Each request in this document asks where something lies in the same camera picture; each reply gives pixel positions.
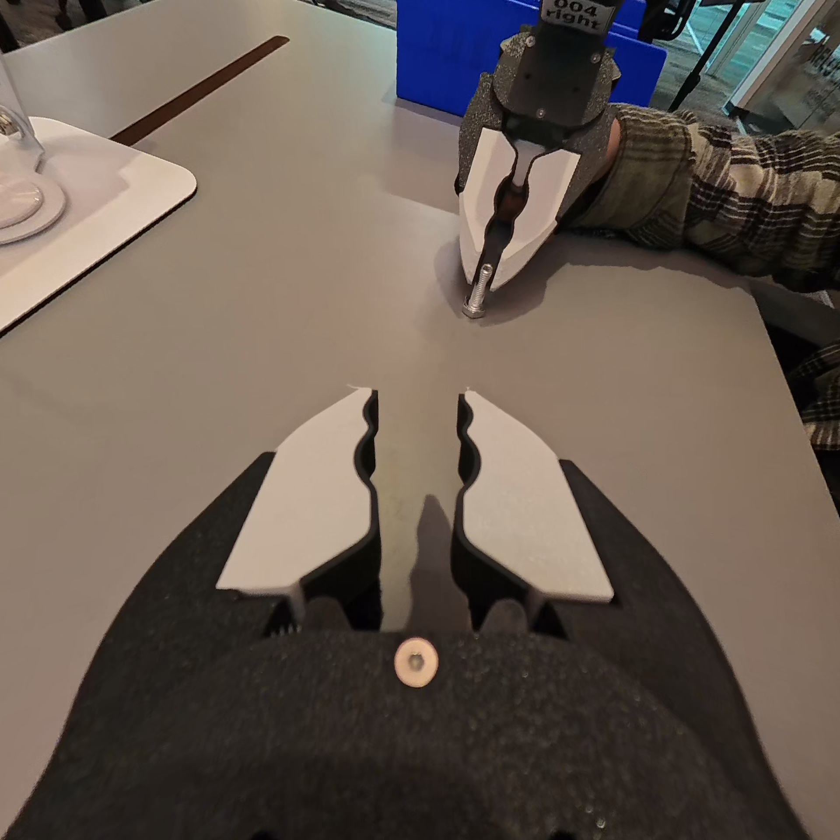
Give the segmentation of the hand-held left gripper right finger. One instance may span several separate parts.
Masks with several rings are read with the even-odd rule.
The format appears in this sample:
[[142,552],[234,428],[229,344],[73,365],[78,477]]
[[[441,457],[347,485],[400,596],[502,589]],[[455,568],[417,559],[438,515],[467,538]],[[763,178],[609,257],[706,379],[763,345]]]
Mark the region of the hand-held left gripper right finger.
[[469,614],[513,600],[604,605],[615,591],[559,457],[474,390],[458,396],[460,445],[451,573]]

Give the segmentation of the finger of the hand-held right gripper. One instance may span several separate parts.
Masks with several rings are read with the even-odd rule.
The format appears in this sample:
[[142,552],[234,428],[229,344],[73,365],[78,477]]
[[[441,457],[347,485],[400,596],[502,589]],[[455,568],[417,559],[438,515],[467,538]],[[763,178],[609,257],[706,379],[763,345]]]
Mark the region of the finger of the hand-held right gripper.
[[581,156],[556,150],[533,159],[524,185],[528,196],[513,222],[511,238],[501,252],[490,284],[498,290],[534,257],[557,225],[557,215]]
[[485,248],[487,228],[496,213],[500,186],[515,169],[517,153],[496,129],[479,134],[466,184],[458,195],[458,246],[466,279],[474,279]]

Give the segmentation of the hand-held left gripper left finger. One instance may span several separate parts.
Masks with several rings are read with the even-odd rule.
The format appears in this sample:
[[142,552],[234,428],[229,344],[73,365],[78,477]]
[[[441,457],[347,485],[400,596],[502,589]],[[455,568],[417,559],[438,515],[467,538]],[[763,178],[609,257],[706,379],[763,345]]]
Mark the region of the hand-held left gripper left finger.
[[284,598],[303,614],[329,565],[375,535],[372,468],[362,454],[375,436],[377,396],[354,389],[276,448],[217,590]]

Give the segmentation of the steel hex bolt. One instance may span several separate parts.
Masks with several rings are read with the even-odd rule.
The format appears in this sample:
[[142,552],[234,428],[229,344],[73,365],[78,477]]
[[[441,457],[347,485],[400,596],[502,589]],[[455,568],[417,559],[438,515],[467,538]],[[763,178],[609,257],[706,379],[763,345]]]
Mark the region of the steel hex bolt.
[[491,263],[486,262],[478,268],[462,306],[462,312],[468,319],[478,320],[485,315],[485,299],[491,289],[494,276],[495,268]]

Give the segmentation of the blue plastic bin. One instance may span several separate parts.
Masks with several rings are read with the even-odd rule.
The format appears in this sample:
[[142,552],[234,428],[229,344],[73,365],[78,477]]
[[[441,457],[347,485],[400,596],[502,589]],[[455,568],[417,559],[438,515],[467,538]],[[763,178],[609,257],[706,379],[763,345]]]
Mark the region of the blue plastic bin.
[[[396,96],[464,115],[480,74],[492,72],[501,42],[535,25],[536,1],[400,1],[396,16]],[[639,30],[645,2],[623,2],[605,37],[621,76],[611,102],[649,105],[668,57]]]

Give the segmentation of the person's right forearm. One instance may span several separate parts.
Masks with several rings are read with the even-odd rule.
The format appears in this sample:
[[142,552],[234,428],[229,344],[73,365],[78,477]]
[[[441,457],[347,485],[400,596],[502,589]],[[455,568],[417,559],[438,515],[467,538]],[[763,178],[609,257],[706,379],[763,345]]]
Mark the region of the person's right forearm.
[[690,112],[616,106],[609,169],[563,222],[696,249],[794,292],[839,288],[839,136],[745,135]]

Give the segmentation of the brown cardboard moving box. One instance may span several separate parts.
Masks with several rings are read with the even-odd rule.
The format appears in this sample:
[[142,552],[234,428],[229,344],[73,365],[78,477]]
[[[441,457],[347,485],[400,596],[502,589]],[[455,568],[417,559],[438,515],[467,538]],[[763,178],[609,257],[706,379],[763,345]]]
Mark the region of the brown cardboard moving box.
[[779,107],[797,129],[832,134],[839,131],[838,32],[817,32],[823,38],[803,48],[803,61],[795,67]]

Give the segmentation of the person's plaid shirt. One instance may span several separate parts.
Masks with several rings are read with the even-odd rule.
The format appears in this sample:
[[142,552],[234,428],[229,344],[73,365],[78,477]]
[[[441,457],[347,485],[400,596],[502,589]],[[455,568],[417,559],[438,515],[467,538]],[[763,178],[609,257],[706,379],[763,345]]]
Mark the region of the person's plaid shirt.
[[817,452],[839,451],[839,341],[829,343],[794,367],[786,381],[801,423]]

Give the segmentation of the instruction sheet on white stand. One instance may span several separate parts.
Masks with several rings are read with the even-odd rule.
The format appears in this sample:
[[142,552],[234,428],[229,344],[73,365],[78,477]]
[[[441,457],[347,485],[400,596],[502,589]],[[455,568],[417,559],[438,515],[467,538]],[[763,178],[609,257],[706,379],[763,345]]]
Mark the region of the instruction sheet on white stand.
[[193,173],[67,123],[29,117],[1,64],[1,333],[196,193]]

